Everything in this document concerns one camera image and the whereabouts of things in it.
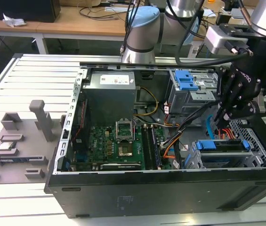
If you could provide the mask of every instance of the wire bundle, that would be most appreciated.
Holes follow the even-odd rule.
[[[225,139],[225,134],[227,134],[227,136],[229,137],[229,139],[236,139],[232,130],[230,128],[225,128],[225,129],[219,129],[218,130],[218,137],[220,139]]]
[[[195,119],[199,118],[208,108],[214,105],[217,105],[217,102],[209,102],[186,117],[186,119],[177,128],[175,135],[163,143],[163,147],[165,147],[163,158],[175,158],[172,155],[167,155],[170,147],[173,146],[180,139],[183,131],[186,129],[187,126],[189,126]]]

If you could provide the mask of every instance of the desk leg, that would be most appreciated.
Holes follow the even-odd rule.
[[[39,53],[40,54],[48,54],[48,49],[47,49],[46,41],[45,41],[43,35],[40,35],[40,36],[35,37],[35,40],[37,42],[37,46],[38,46],[38,49],[39,49]]]
[[[189,49],[188,58],[196,58],[197,52],[199,51],[199,48],[203,41],[193,41],[191,43],[191,47]]]

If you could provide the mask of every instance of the metal slotted table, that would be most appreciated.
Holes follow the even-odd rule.
[[[80,62],[120,62],[118,56],[21,55],[11,59],[0,75],[0,121],[5,112],[35,119],[29,111],[33,99],[43,99],[45,111],[59,119],[66,113]],[[158,57],[157,63],[175,63]],[[68,226],[100,225],[266,225],[266,198],[241,212],[196,213],[158,216],[68,219],[44,183],[0,185],[0,225]]]

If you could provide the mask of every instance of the white paper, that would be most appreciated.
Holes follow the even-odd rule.
[[[129,85],[129,76],[125,74],[103,74],[100,76],[101,85]]]
[[[4,13],[3,13],[3,17],[4,17],[4,19],[2,21],[10,27],[26,25],[26,23],[23,19],[10,18],[10,17],[6,16]]]
[[[204,9],[203,16],[214,17],[217,15],[211,9]]]

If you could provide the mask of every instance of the wooden desk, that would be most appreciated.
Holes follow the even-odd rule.
[[[214,12],[224,6],[221,0],[215,3],[204,3],[205,8]],[[114,12],[100,11],[90,13],[90,16],[110,15]],[[125,13],[119,14],[120,18],[125,19]],[[207,18],[211,23],[215,23],[216,17]],[[199,34],[205,35],[206,31],[200,26]],[[86,18],[79,14],[76,7],[61,7],[59,17],[54,23],[27,22],[27,25],[20,27],[9,27],[0,21],[0,36],[32,37],[36,39],[40,54],[47,54],[45,38],[55,39],[77,39],[77,40],[114,40],[122,41],[125,35],[124,21],[121,19],[98,21]],[[198,46],[202,39],[195,37],[194,43]]]
[[[84,14],[88,13],[88,9],[83,10]],[[105,16],[114,12],[100,11],[98,13],[90,13],[89,16]],[[125,20],[126,13],[118,14],[120,18]],[[94,20],[82,16],[76,7],[61,7],[61,13],[54,23],[40,23],[37,32],[41,33],[61,33],[61,34],[85,34],[85,35],[108,35],[108,36],[124,36],[124,21],[116,15],[116,20]]]

